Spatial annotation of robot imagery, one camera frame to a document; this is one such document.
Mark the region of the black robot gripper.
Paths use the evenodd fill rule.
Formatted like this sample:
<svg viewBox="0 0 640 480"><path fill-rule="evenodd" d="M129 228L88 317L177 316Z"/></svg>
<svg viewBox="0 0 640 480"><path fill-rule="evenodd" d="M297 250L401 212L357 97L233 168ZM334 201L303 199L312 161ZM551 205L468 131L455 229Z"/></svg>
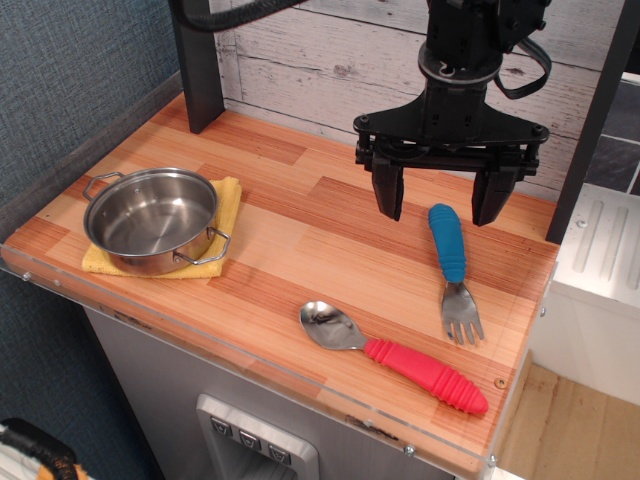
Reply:
<svg viewBox="0 0 640 480"><path fill-rule="evenodd" d="M494 222L518 179L537 173L538 149L549 137L546 127L500 112L479 95L428 90L406 105L356 117L354 129L355 162L371 172L382 214L400 219L402 167L478 172L476 226Z"/></svg>

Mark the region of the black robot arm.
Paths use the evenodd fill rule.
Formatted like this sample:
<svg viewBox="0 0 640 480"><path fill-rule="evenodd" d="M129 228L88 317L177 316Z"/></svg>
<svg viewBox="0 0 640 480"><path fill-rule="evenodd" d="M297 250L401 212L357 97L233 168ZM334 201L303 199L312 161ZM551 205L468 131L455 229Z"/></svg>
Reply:
<svg viewBox="0 0 640 480"><path fill-rule="evenodd" d="M545 1L430 1L418 65L422 93L397 108L357 117L356 161L371 173L378 208L401 216L407 168L472 172L472 219L496 220L515 185L536 174L547 127L489 106L495 84L510 100L542 89L549 55L531 34Z"/></svg>

